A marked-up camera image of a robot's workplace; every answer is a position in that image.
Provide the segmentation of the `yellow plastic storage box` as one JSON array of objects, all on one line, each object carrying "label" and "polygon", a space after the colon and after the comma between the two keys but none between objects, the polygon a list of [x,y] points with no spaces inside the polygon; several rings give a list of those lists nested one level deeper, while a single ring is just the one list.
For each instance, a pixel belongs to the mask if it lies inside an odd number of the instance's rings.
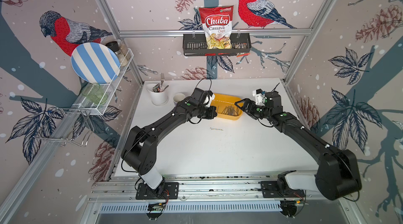
[{"label": "yellow plastic storage box", "polygon": [[242,115],[242,111],[235,106],[235,102],[240,100],[240,98],[235,96],[215,94],[211,106],[216,107],[218,118],[236,121]]}]

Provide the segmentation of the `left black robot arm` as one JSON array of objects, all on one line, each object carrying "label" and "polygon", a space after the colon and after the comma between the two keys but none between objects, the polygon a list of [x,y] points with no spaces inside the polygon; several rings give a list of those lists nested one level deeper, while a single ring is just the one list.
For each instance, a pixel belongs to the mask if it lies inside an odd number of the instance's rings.
[{"label": "left black robot arm", "polygon": [[180,125],[192,118],[212,120],[217,117],[211,103],[215,95],[210,90],[195,88],[191,96],[178,102],[165,116],[145,127],[133,127],[125,142],[121,158],[143,179],[150,190],[162,191],[164,177],[154,167],[159,143]]}]

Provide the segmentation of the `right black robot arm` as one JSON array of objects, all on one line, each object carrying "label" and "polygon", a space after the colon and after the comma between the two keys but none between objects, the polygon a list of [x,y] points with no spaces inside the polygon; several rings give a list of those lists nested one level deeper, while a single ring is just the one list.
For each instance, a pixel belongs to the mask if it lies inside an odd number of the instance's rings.
[{"label": "right black robot arm", "polygon": [[360,192],[362,181],[353,152],[328,144],[306,128],[296,116],[285,112],[278,92],[258,89],[253,95],[254,101],[242,99],[235,102],[235,106],[255,120],[268,120],[269,127],[298,143],[318,165],[316,172],[288,171],[279,174],[279,192],[291,189],[318,191],[331,201]]}]

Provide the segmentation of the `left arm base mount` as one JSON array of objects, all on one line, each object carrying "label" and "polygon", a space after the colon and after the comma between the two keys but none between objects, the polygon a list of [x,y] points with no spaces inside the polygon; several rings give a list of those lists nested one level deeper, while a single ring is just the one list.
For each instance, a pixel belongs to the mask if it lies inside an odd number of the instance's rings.
[{"label": "left arm base mount", "polygon": [[137,185],[136,200],[161,200],[157,203],[148,203],[146,214],[149,220],[157,220],[166,210],[170,199],[178,198],[179,183],[178,182],[166,182],[165,179],[156,188],[152,189],[144,181]]}]

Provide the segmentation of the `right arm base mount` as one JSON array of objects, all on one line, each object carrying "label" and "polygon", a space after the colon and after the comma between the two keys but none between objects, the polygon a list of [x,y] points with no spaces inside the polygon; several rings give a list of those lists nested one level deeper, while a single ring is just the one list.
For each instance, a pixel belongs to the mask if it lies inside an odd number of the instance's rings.
[{"label": "right arm base mount", "polygon": [[285,179],[291,172],[279,174],[276,181],[259,182],[263,198],[280,198],[281,213],[286,217],[297,216],[306,203],[306,190],[291,189]]}]

